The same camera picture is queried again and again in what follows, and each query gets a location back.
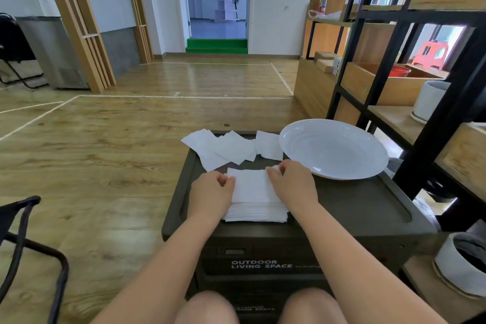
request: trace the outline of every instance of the leg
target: leg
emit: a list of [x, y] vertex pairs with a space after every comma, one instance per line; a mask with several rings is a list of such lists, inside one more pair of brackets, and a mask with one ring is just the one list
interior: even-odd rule
[[306, 288], [287, 300], [278, 324], [346, 324], [334, 298], [318, 288]]
[[238, 324], [233, 306], [219, 293], [199, 292], [179, 311], [175, 324]]

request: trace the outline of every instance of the stainless steel appliance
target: stainless steel appliance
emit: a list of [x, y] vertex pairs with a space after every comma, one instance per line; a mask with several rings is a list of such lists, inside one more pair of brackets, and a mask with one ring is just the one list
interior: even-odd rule
[[44, 72], [59, 89], [88, 89], [86, 77], [61, 17], [16, 17]]

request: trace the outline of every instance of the small box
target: small box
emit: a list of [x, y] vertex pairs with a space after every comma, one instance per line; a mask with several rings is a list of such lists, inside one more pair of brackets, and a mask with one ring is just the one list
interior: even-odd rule
[[339, 68], [341, 68], [341, 60], [343, 57], [335, 57], [334, 60], [332, 61], [332, 74], [337, 75], [339, 72]]
[[337, 57], [337, 55], [334, 53], [330, 53], [327, 51], [316, 51], [314, 54], [314, 63], [317, 63], [319, 59], [333, 60], [335, 57]]
[[324, 73], [332, 73], [333, 60], [318, 59], [316, 64]]

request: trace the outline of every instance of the black chair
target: black chair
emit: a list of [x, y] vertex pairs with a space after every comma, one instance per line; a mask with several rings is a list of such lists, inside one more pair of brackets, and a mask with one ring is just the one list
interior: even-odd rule
[[[21, 262], [22, 250], [24, 247], [27, 247], [28, 249], [37, 251], [39, 253], [44, 253], [45, 255], [55, 257], [61, 262], [61, 273], [59, 274], [59, 277], [57, 279], [54, 301], [52, 303], [51, 312], [49, 313], [49, 319], [47, 321], [48, 324], [55, 324], [59, 316], [59, 309], [61, 307], [66, 282], [68, 280], [69, 264], [64, 254], [59, 252], [58, 250], [55, 250], [45, 245], [41, 245], [40, 243], [25, 238], [27, 234], [27, 223], [29, 221], [29, 215], [33, 207], [40, 203], [40, 199], [41, 198], [39, 196], [32, 196], [22, 201], [17, 201], [12, 204], [0, 206], [0, 247], [2, 246], [2, 242], [4, 240], [16, 244], [12, 256], [12, 262], [10, 263], [10, 267], [8, 269], [5, 280], [0, 287], [0, 305], [7, 295], [7, 291], [12, 285], [12, 282], [14, 281], [18, 266]], [[12, 226], [15, 216], [21, 209], [25, 210], [23, 211], [21, 216], [21, 222], [18, 227], [18, 234], [15, 235], [8, 230]]]
[[35, 60], [35, 55], [30, 48], [27, 39], [24, 36], [20, 26], [7, 13], [0, 13], [0, 59], [14, 72], [18, 79], [13, 81], [4, 81], [0, 76], [0, 82], [4, 85], [12, 85], [17, 82], [22, 82], [24, 86], [29, 89], [38, 89], [39, 87], [47, 86], [48, 83], [43, 83], [38, 86], [30, 86], [27, 80], [42, 77], [44, 74], [31, 75], [30, 77], [21, 77], [10, 62], [20, 63], [23, 60]]

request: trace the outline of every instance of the stair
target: stair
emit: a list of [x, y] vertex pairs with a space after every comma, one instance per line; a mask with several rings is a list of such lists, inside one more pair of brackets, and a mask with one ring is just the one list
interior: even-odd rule
[[248, 54], [246, 38], [188, 38], [186, 53]]

